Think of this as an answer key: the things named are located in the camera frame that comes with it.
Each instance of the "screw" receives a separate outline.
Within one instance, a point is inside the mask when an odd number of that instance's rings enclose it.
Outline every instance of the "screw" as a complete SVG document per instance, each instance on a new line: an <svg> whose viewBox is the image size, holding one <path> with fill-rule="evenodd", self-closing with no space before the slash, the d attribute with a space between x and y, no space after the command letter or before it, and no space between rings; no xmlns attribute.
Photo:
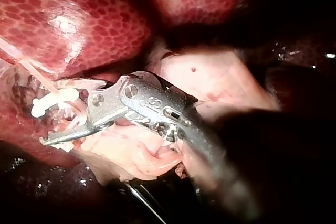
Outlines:
<svg viewBox="0 0 336 224"><path fill-rule="evenodd" d="M101 94L95 95L94 98L92 99L92 104L96 107L102 106L103 103L104 103L104 97Z"/></svg>
<svg viewBox="0 0 336 224"><path fill-rule="evenodd" d="M128 85L125 88L125 95L127 98L133 98L137 95L138 89L134 85Z"/></svg>

